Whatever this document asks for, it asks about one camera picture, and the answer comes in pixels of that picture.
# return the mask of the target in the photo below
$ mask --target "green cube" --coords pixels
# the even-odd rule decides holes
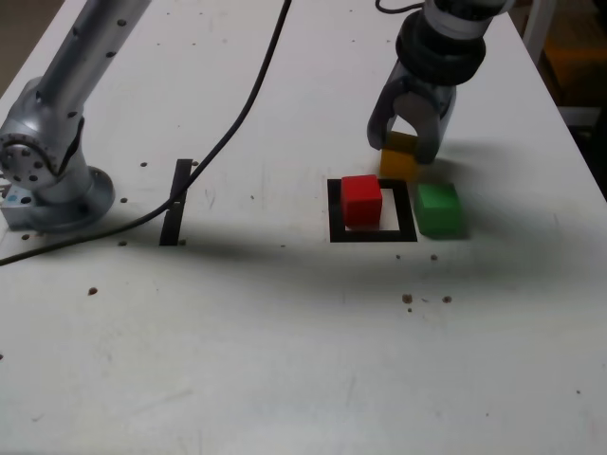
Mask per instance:
[[[414,212],[419,232],[427,237],[463,234],[464,214],[452,184],[417,185]]]

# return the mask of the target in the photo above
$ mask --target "table surface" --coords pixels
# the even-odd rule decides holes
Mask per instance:
[[[103,224],[164,201],[230,126],[281,4],[153,2],[86,104],[87,160],[128,198]],[[456,185],[469,238],[328,242],[326,179],[377,168],[366,122],[402,19],[293,3],[188,193],[185,246],[158,247],[158,219],[2,269],[0,452],[605,453],[607,209],[509,18],[423,176]],[[52,241],[2,230],[2,256]]]

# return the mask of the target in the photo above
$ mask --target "red cube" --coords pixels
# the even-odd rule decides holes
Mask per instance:
[[[341,214],[346,226],[379,225],[381,202],[381,187],[376,176],[357,175],[341,180]]]

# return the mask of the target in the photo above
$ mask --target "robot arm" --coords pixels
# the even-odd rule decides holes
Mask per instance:
[[[11,229],[59,232],[101,218],[112,181],[84,160],[84,102],[151,0],[89,0],[42,78],[26,85],[0,128],[0,166],[12,184]]]
[[[409,15],[396,39],[398,60],[367,127],[370,145],[386,146],[396,116],[417,132],[414,156],[434,161],[449,123],[456,86],[469,81],[485,59],[483,36],[512,0],[426,0]]]

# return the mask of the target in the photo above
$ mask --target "black cable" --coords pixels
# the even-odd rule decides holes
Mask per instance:
[[[281,32],[283,31],[283,26],[285,25],[286,14],[291,6],[291,0],[285,0],[283,2],[283,8],[281,9],[281,13],[278,17],[278,21],[276,22],[276,27],[274,28],[274,33],[272,34],[272,39],[269,42],[269,46],[267,48],[266,56],[264,58],[264,62],[259,70],[257,75],[257,79],[255,80],[255,84],[253,85],[250,94],[248,95],[247,102],[240,112],[236,121],[231,125],[228,131],[224,134],[224,136],[217,142],[217,144],[212,148],[209,154],[203,159],[200,164],[196,167],[195,171],[190,175],[188,181],[183,185],[183,187],[175,193],[172,197],[170,197],[164,204],[162,204],[157,209],[151,211],[150,213],[143,215],[142,217],[134,220],[130,223],[122,225],[120,227],[114,227],[113,229],[108,229],[104,232],[99,232],[97,234],[90,234],[84,236],[74,237],[73,239],[65,240],[63,242],[59,242],[57,244],[42,246],[40,248],[31,249],[30,251],[26,251],[24,253],[15,254],[14,256],[9,256],[7,258],[0,260],[0,266],[8,265],[12,263],[16,263],[18,261],[23,261],[24,259],[31,258],[33,256],[38,256],[40,254],[48,253],[50,251],[56,251],[58,249],[66,248],[68,246],[73,246],[77,244],[83,244],[85,242],[91,242],[93,240],[99,240],[105,237],[109,237],[111,235],[116,235],[124,232],[125,230],[138,228],[141,225],[144,225],[148,221],[152,221],[158,215],[164,212],[164,210],[169,209],[174,201],[176,201],[198,178],[200,174],[211,164],[213,159],[221,152],[221,150],[226,146],[226,144],[230,141],[230,139],[234,136],[234,134],[238,131],[238,128],[243,124],[245,118],[247,118],[248,112],[250,111],[257,95],[259,95],[259,91],[262,88],[262,84],[264,83],[264,78],[266,77],[267,69],[269,68],[269,64],[272,61],[272,57],[274,56],[274,51],[276,50],[276,45],[278,44],[278,39],[281,36]]]
[[[376,0],[376,8],[379,12],[383,12],[384,14],[401,14],[403,12],[411,11],[413,9],[424,8],[423,3],[415,3],[413,5],[409,5],[408,7],[399,8],[399,9],[386,9],[380,5],[381,0]]]

